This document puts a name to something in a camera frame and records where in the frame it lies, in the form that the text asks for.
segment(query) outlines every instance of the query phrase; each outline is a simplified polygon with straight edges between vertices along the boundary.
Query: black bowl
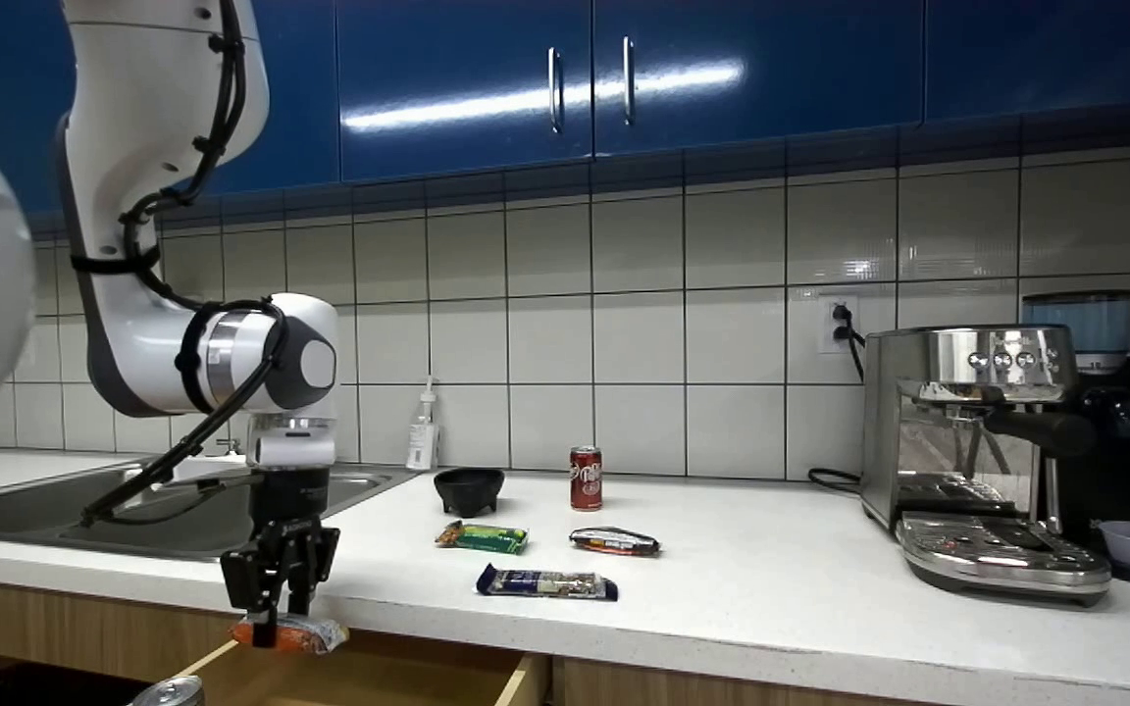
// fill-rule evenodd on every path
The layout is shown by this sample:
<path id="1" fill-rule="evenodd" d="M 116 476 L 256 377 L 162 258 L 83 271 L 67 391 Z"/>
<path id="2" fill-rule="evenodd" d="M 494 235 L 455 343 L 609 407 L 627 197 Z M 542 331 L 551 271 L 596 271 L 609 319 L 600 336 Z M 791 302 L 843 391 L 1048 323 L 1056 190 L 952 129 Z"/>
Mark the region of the black bowl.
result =
<path id="1" fill-rule="evenodd" d="M 441 514 L 455 514 L 455 518 L 494 514 L 498 488 L 503 488 L 498 467 L 449 467 L 434 476 Z"/>

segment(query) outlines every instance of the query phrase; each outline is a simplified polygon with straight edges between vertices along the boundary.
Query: sink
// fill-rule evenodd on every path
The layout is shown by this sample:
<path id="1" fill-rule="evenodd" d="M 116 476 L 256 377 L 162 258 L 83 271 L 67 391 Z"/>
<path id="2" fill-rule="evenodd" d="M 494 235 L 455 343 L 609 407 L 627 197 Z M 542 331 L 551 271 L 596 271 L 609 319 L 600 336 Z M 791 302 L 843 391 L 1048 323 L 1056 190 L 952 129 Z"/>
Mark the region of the sink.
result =
<path id="1" fill-rule="evenodd" d="M 328 471 L 328 508 L 326 518 L 347 510 L 388 488 L 398 488 L 402 471 L 364 471 L 337 467 Z M 142 508 L 122 518 L 163 518 L 147 527 L 83 527 L 83 510 L 112 491 L 122 471 L 95 471 L 78 479 L 16 488 L 0 496 L 0 543 L 24 547 L 60 547 L 60 548 L 95 548 L 95 554 L 132 554 L 132 559 L 173 559 L 173 563 L 213 563 L 227 548 L 239 548 L 252 537 L 252 488 L 245 476 L 224 476 L 218 491 L 205 504 L 190 483 L 176 483 L 142 497 Z"/>

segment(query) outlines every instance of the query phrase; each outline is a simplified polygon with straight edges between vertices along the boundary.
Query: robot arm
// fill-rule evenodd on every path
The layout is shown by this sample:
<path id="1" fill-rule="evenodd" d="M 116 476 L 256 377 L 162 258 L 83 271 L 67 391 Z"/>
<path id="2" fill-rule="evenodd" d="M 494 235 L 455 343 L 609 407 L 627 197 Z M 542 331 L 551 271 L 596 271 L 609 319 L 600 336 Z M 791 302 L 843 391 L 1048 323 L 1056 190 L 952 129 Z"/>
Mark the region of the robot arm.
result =
<path id="1" fill-rule="evenodd" d="M 70 258 L 88 331 L 88 382 L 125 415 L 207 412 L 146 476 L 99 497 L 87 522 L 173 476 L 234 407 L 256 412 L 245 548 L 224 559 L 256 644 L 273 605 L 309 607 L 337 531 L 322 531 L 337 382 L 328 302 L 186 302 L 162 283 L 155 212 L 186 203 L 207 174 L 241 155 L 265 118 L 252 0 L 61 0 L 78 95 L 60 134 Z"/>

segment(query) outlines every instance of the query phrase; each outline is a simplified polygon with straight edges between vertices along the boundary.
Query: kitchen counter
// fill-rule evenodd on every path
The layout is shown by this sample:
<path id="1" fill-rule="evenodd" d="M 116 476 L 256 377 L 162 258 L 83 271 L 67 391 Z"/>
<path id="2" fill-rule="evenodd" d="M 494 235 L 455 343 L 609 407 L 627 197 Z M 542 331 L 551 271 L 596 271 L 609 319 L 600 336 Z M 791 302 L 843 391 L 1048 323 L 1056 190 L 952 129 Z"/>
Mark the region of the kitchen counter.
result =
<path id="1" fill-rule="evenodd" d="M 18 471 L 116 459 L 0 454 Z M 941 593 L 911 578 L 851 496 L 806 488 L 602 483 L 600 514 L 564 508 L 564 479 L 511 476 L 498 527 L 524 559 L 434 548 L 434 488 L 413 479 L 337 514 L 341 548 L 313 612 L 347 628 L 596 663 L 923 700 L 1130 704 L 1130 584 L 1094 607 Z M 575 527 L 627 527 L 657 563 L 568 548 Z M 477 595 L 482 567 L 589 568 L 621 605 Z M 218 568 L 0 543 L 0 584 L 227 612 Z"/>

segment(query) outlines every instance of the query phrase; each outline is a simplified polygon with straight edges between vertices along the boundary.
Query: soda can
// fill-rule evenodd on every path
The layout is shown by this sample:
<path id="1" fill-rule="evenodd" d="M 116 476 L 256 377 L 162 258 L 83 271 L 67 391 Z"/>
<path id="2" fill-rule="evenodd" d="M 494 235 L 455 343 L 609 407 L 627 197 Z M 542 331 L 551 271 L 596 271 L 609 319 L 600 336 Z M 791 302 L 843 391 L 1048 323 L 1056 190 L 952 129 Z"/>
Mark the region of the soda can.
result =
<path id="1" fill-rule="evenodd" d="M 602 508 L 600 446 L 568 446 L 568 508 L 574 510 L 600 510 Z"/>

